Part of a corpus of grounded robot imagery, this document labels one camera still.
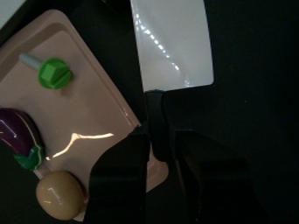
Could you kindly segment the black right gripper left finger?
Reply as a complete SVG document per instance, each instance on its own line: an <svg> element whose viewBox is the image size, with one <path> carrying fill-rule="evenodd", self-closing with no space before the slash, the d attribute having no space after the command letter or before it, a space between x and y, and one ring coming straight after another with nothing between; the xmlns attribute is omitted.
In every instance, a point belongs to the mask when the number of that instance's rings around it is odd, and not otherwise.
<svg viewBox="0 0 299 224"><path fill-rule="evenodd" d="M145 224L146 131L138 127L100 156L88 182L82 224Z"/></svg>

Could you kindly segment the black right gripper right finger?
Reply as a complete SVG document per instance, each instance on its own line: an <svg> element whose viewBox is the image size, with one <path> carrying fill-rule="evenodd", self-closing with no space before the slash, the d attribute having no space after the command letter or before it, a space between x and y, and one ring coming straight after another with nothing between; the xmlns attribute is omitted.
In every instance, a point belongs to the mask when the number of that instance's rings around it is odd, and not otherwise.
<svg viewBox="0 0 299 224"><path fill-rule="evenodd" d="M174 154L190 224L268 224L245 159L189 130L174 134Z"/></svg>

